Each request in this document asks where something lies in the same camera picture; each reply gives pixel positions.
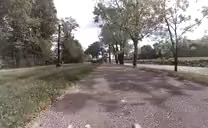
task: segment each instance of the asphalt road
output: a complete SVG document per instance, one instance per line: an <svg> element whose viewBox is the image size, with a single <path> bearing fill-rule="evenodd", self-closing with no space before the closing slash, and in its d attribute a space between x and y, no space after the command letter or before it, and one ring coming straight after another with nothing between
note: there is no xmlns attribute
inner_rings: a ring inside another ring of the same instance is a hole
<svg viewBox="0 0 208 128"><path fill-rule="evenodd" d="M102 65L30 124L36 128L208 128L208 87Z"/></svg>

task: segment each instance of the sky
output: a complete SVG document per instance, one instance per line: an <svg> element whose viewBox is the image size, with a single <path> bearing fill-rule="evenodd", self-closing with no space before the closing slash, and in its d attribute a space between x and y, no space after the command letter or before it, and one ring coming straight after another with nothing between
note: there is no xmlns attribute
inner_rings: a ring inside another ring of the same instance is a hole
<svg viewBox="0 0 208 128"><path fill-rule="evenodd" d="M80 41L84 49L99 40L100 29L93 23L94 16L92 12L95 0L54 0L54 4L57 9L58 18L71 16L78 22L80 27L74 32L74 36ZM196 9L201 6L208 6L208 0L199 0L198 4L191 5L189 13L192 16L198 15ZM197 39L204 36L206 32L208 33L208 20L205 20L194 32L187 33L186 36L190 39ZM142 45L152 43L145 39Z"/></svg>

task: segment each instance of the street lamp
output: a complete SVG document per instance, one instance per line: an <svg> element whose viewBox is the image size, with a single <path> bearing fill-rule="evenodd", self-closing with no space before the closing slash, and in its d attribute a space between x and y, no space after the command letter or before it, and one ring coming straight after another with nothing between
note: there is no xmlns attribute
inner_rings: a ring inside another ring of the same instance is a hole
<svg viewBox="0 0 208 128"><path fill-rule="evenodd" d="M57 64L56 64L56 67L61 67L61 64L60 64L60 33L61 33L61 30L60 30L60 27L61 25L59 24L58 25L58 41L57 41Z"/></svg>

